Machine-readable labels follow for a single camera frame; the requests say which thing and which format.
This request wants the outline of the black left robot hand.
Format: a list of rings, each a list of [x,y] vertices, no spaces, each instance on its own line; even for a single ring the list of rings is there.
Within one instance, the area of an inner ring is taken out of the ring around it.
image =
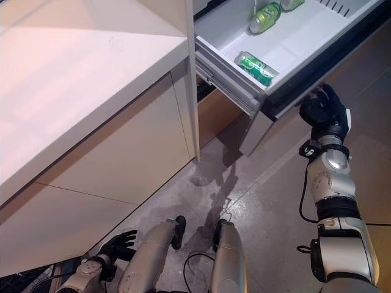
[[[137,230],[126,231],[118,234],[106,242],[97,253],[98,256],[106,255],[113,264],[116,260],[131,261],[136,253],[132,247],[135,244]]]

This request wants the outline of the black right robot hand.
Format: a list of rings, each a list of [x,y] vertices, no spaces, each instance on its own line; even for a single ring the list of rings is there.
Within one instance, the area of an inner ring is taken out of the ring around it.
[[[346,107],[329,84],[323,84],[314,98],[306,98],[300,106],[299,114],[312,127],[313,140],[334,135],[344,141],[349,131]]]

